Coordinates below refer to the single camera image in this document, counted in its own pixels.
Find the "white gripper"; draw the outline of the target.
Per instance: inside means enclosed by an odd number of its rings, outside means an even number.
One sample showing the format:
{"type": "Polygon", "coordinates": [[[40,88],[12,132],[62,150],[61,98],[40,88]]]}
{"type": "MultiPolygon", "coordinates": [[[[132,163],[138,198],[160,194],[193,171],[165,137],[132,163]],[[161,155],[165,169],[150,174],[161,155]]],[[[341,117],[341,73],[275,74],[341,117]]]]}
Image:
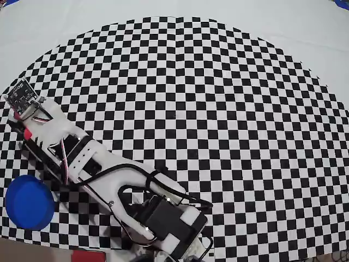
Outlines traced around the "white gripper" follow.
{"type": "Polygon", "coordinates": [[[89,160],[89,135],[76,126],[55,102],[24,102],[23,121],[8,123],[24,137],[25,146],[56,177],[67,177],[67,161],[89,160]]]}

